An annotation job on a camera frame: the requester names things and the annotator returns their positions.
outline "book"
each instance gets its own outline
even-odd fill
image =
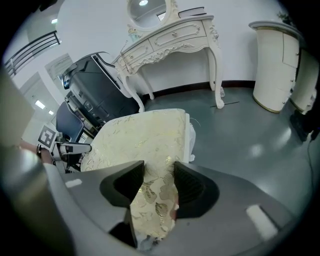
[[[197,7],[197,8],[193,8],[193,9],[183,10],[178,13],[180,18],[185,18],[188,16],[204,15],[204,14],[207,14],[205,12],[204,7]]]

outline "round mirror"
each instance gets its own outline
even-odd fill
[[[154,28],[166,16],[165,0],[131,0],[128,12],[132,21],[141,28]]]

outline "black chair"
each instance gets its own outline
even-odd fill
[[[68,103],[63,102],[56,112],[55,128],[58,132],[68,135],[69,142],[79,142],[85,125],[79,117],[69,107]]]

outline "cream cloth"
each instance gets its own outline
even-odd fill
[[[130,161],[145,163],[144,183],[130,209],[134,229],[164,238],[174,225],[171,212],[178,202],[173,170],[185,150],[186,112],[155,110],[106,123],[84,157],[81,171],[92,171]]]

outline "drawer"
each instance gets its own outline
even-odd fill
[[[299,61],[299,41],[288,35],[283,34],[283,63],[297,68]]]
[[[289,92],[296,84],[296,72],[297,69],[287,64],[282,64],[274,72],[275,83],[277,88]]]
[[[157,51],[163,47],[192,38],[205,37],[202,21],[189,21],[166,29],[149,38],[152,48]]]
[[[149,40],[143,41],[142,43],[138,44],[131,50],[125,52],[122,57],[124,58],[125,62],[130,65],[139,59],[147,56],[148,54],[153,53],[154,50],[150,45]]]

